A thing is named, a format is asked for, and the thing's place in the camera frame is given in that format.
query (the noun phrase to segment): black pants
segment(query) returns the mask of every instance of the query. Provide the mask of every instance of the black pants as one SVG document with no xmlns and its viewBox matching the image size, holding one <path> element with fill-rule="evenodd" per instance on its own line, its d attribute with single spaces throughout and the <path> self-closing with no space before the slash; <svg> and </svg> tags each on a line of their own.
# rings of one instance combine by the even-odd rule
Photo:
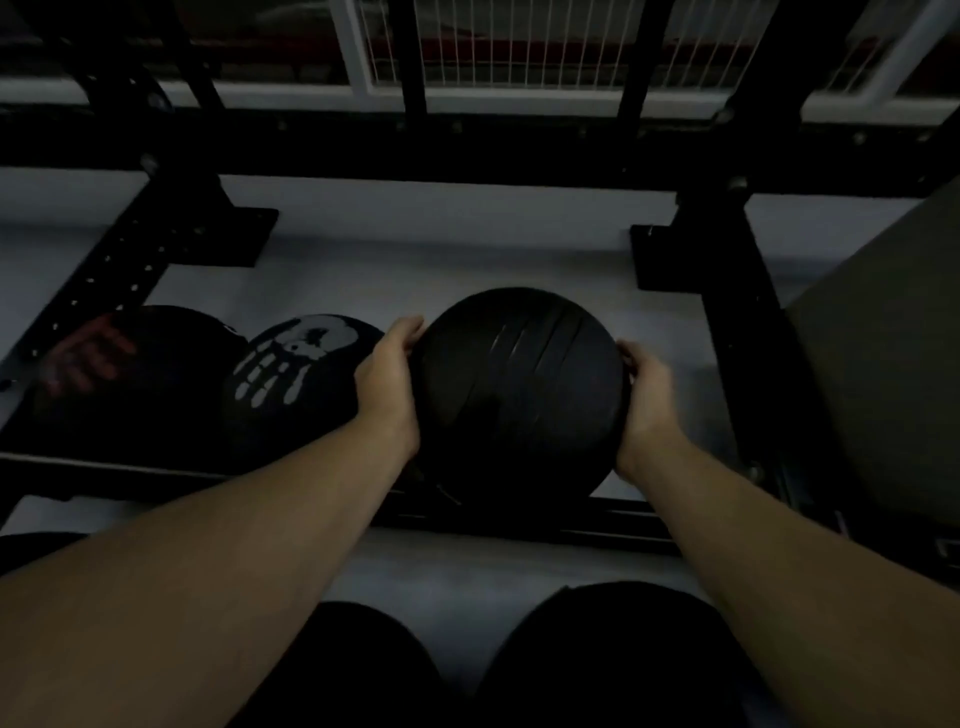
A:
<svg viewBox="0 0 960 728">
<path fill-rule="evenodd" d="M 563 589 L 514 630 L 465 702 L 398 621 L 327 602 L 230 725 L 361 717 L 490 724 L 526 716 L 741 726 L 732 678 L 741 661 L 717 613 L 692 596 L 638 582 Z"/>
</svg>

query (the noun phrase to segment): slam ball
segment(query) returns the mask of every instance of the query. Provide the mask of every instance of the slam ball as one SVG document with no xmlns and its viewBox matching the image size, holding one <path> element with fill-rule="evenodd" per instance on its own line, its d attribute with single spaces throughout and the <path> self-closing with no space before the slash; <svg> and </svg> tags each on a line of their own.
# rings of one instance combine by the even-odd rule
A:
<svg viewBox="0 0 960 728">
<path fill-rule="evenodd" d="M 67 457 L 215 467 L 220 387 L 246 344 L 212 316 L 173 305 L 88 321 L 40 361 L 37 440 Z"/>
<path fill-rule="evenodd" d="M 455 500 L 549 507 L 611 471 L 630 378 L 576 303 L 531 288 L 470 296 L 427 329 L 410 368 L 420 466 Z"/>
<path fill-rule="evenodd" d="M 383 336 L 349 316 L 300 316 L 254 338 L 223 386 L 233 469 L 246 472 L 346 424 L 353 373 Z"/>
</svg>

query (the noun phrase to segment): forearm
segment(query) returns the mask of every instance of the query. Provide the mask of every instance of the forearm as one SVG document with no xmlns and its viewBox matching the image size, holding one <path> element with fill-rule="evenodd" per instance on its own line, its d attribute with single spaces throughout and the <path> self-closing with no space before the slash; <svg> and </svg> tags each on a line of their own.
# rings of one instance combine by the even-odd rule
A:
<svg viewBox="0 0 960 728">
<path fill-rule="evenodd" d="M 319 601 L 406 459 L 358 419 L 0 579 L 0 722 L 221 726 Z"/>
<path fill-rule="evenodd" d="M 809 522 L 686 440 L 637 479 L 745 647 L 816 725 L 960 715 L 960 597 Z"/>
</svg>

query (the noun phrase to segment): white handprint graphic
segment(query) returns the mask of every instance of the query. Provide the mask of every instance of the white handprint graphic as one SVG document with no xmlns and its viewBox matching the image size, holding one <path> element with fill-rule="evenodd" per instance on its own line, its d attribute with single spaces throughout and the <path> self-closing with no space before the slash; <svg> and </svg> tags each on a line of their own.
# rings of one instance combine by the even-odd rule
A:
<svg viewBox="0 0 960 728">
<path fill-rule="evenodd" d="M 237 385 L 233 397 L 240 401 L 252 391 L 250 406 L 259 407 L 267 399 L 279 376 L 293 365 L 300 369 L 283 393 L 283 403 L 292 404 L 297 401 L 303 380 L 313 363 L 331 352 L 350 346 L 358 338 L 356 330 L 338 316 L 294 319 L 288 328 L 257 345 L 236 365 L 233 373 L 238 375 L 260 357 Z"/>
</svg>

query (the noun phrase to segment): black metal rack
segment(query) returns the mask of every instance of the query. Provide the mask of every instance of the black metal rack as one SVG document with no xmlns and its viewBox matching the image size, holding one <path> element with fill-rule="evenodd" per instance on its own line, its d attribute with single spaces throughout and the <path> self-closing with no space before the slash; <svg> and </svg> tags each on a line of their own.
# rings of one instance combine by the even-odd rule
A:
<svg viewBox="0 0 960 728">
<path fill-rule="evenodd" d="M 465 120 L 429 114 L 412 0 L 389 4 L 406 108 L 402 116 L 228 111 L 194 58 L 172 8 L 163 0 L 151 0 L 159 35 L 201 102 L 201 111 L 174 113 L 156 82 L 125 55 L 119 38 L 105 36 L 106 26 L 91 23 L 89 16 L 83 23 L 76 17 L 34 17 L 24 5 L 24 16 L 81 82 L 97 117 L 77 109 L 11 109 L 7 133 L 23 143 L 8 145 L 0 152 L 0 162 L 118 168 L 139 164 L 153 174 L 0 363 L 4 481 L 70 483 L 68 491 L 40 485 L 32 491 L 53 497 L 131 497 L 136 492 L 140 499 L 154 501 L 224 479 L 217 473 L 37 454 L 24 434 L 21 407 L 36 361 L 64 332 L 105 311 L 143 303 L 169 263 L 255 263 L 276 211 L 233 206 L 217 173 L 504 182 L 504 167 L 496 160 L 502 159 L 506 140 L 506 146 L 520 154 L 510 165 L 509 183 L 679 190 L 669 227 L 637 221 L 631 230 L 637 284 L 702 296 L 737 445 L 757 484 L 810 518 L 915 569 L 954 578 L 960 566 L 952 552 L 956 533 L 898 523 L 891 536 L 889 522 L 851 485 L 855 478 L 830 435 L 804 355 L 744 213 L 750 195 L 758 190 L 924 196 L 956 171 L 956 114 L 929 140 L 919 138 L 916 130 L 870 131 L 883 139 L 880 161 L 852 140 L 849 128 L 801 127 L 801 106 L 842 52 L 843 38 L 865 5 L 866 0 L 781 0 L 737 91 L 708 125 L 642 126 L 640 113 L 654 66 L 651 49 L 659 47 L 672 0 L 646 3 L 619 113 L 612 120 Z M 804 63 L 797 64 L 797 58 Z M 770 84 L 774 69 L 778 75 Z M 117 118 L 135 123 L 125 127 L 121 142 L 114 145 L 116 156 L 106 161 L 92 156 L 88 150 L 93 145 L 79 142 L 105 141 L 116 126 L 105 126 L 104 120 Z M 368 142 L 373 139 L 375 150 L 361 161 L 341 159 L 336 149 L 304 159 L 303 148 L 291 138 L 315 134 L 318 125 L 336 129 L 341 141 L 362 134 Z M 69 133 L 51 144 L 48 134 L 60 126 Z M 241 138 L 243 152 L 238 153 Z M 568 150 L 562 163 L 554 156 L 558 142 Z M 924 145 L 923 154 L 917 153 L 918 143 Z M 657 164 L 670 155 L 674 163 Z M 466 178 L 465 165 L 450 163 L 465 156 L 473 161 L 466 165 Z M 843 173 L 826 175 L 828 160 L 830 168 Z M 817 433 L 813 439 L 811 432 Z M 401 481 L 375 522 L 675 550 L 646 503 L 591 498 L 576 514 L 549 524 L 495 522 L 465 514 L 415 478 Z"/>
</svg>

